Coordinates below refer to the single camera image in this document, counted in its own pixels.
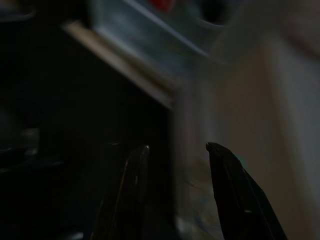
red object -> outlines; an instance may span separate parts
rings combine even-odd
[[[170,12],[175,0],[149,0],[157,9],[163,12]]]

